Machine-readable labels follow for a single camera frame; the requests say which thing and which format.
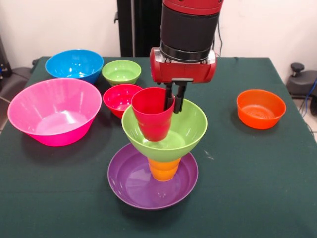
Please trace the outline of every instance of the orange bowl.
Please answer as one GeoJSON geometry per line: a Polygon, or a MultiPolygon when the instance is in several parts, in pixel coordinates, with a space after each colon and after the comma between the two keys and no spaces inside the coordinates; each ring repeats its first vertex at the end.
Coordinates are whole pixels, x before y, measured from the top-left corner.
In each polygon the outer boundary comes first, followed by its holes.
{"type": "Polygon", "coordinates": [[[237,98],[239,119],[254,129],[274,127],[286,112],[284,101],[274,93],[251,89],[237,98]]]}

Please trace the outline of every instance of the cup rim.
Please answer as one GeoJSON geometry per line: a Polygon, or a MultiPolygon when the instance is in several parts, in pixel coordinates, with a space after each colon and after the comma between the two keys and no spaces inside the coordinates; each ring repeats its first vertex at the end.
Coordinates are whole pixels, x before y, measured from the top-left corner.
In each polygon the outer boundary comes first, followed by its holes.
{"type": "Polygon", "coordinates": [[[136,94],[134,94],[133,97],[132,97],[132,99],[131,99],[131,106],[132,106],[132,109],[133,109],[134,111],[136,111],[136,112],[139,113],[139,114],[146,115],[146,116],[152,116],[152,115],[159,116],[159,115],[162,115],[162,114],[166,113],[166,111],[170,110],[170,108],[172,108],[172,107],[174,108],[174,106],[175,106],[175,96],[172,94],[172,96],[173,96],[173,104],[172,104],[172,106],[170,106],[168,109],[166,109],[165,111],[163,111],[163,112],[161,112],[161,113],[149,114],[149,113],[143,113],[143,112],[137,110],[137,109],[133,106],[133,98],[134,98],[138,93],[140,93],[140,92],[142,92],[142,91],[144,91],[144,90],[151,90],[151,89],[159,89],[159,90],[164,90],[164,91],[166,91],[166,89],[160,88],[160,87],[143,88],[142,90],[140,90],[139,92],[137,92],[136,94]]]}

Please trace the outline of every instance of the pink bowl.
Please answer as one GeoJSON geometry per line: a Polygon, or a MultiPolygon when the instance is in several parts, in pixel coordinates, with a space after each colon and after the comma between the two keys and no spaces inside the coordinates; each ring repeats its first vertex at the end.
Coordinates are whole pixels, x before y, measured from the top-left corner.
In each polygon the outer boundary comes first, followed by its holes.
{"type": "Polygon", "coordinates": [[[79,79],[57,78],[36,83],[14,97],[8,119],[18,130],[49,146],[81,139],[101,107],[99,91],[79,79]]]}
{"type": "Polygon", "coordinates": [[[133,84],[120,84],[109,88],[104,94],[105,105],[117,117],[122,118],[124,111],[131,105],[134,94],[142,88],[133,84]]]}

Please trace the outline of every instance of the plastic cup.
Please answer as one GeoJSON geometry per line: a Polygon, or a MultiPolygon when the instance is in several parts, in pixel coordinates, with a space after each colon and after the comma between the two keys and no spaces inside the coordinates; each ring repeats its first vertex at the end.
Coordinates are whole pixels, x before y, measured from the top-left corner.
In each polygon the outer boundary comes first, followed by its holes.
{"type": "Polygon", "coordinates": [[[166,138],[171,126],[175,99],[167,110],[164,110],[165,93],[163,88],[152,87],[137,92],[131,101],[133,113],[143,136],[152,142],[166,138]]]}
{"type": "Polygon", "coordinates": [[[148,158],[152,176],[160,182],[170,181],[176,174],[180,159],[170,162],[159,162],[148,158]]]}

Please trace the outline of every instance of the red bowl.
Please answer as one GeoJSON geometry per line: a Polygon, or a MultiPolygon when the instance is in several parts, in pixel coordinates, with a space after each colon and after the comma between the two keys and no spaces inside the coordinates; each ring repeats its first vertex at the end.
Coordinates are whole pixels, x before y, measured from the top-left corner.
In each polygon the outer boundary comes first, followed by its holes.
{"type": "Polygon", "coordinates": [[[118,118],[131,105],[131,99],[142,88],[133,84],[120,84],[109,88],[104,93],[104,103],[118,118]]]}
{"type": "Polygon", "coordinates": [[[254,129],[274,127],[286,112],[284,101],[274,93],[251,89],[237,98],[239,119],[254,129]]]}

